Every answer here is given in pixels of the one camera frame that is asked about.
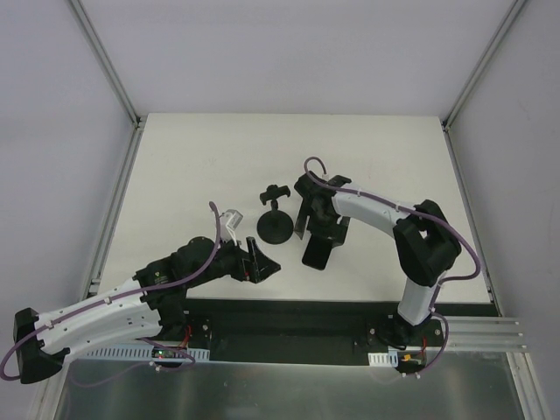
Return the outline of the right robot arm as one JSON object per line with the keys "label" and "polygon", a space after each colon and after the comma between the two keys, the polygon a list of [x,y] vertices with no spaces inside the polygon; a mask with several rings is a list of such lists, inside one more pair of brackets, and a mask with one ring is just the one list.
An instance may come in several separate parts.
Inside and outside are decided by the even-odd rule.
{"label": "right robot arm", "polygon": [[446,218],[438,204],[427,199],[410,211],[401,210],[387,199],[358,192],[340,175],[328,181],[303,175],[294,189],[302,198],[294,232],[300,238],[305,232],[311,235],[303,265],[324,270],[333,249],[344,244],[352,220],[394,239],[406,284],[394,315],[375,332],[379,341],[400,350],[417,343],[431,319],[437,280],[461,252],[459,240],[442,225]]}

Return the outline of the black smartphone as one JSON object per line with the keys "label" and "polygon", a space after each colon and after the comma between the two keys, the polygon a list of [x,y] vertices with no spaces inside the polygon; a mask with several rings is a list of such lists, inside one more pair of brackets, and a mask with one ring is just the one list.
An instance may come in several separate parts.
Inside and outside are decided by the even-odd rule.
{"label": "black smartphone", "polygon": [[312,235],[305,248],[302,264],[315,270],[324,270],[333,250],[333,241]]}

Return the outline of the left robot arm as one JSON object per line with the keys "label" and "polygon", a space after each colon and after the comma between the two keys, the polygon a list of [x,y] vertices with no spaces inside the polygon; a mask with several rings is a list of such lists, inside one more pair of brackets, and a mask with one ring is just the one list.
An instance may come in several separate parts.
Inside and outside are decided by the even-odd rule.
{"label": "left robot arm", "polygon": [[13,380],[41,382],[82,355],[125,340],[178,339],[185,330],[188,290],[223,277],[259,284],[281,269],[255,238],[246,243],[241,248],[234,241],[195,237],[112,290],[54,311],[17,312],[8,352],[17,361]]}

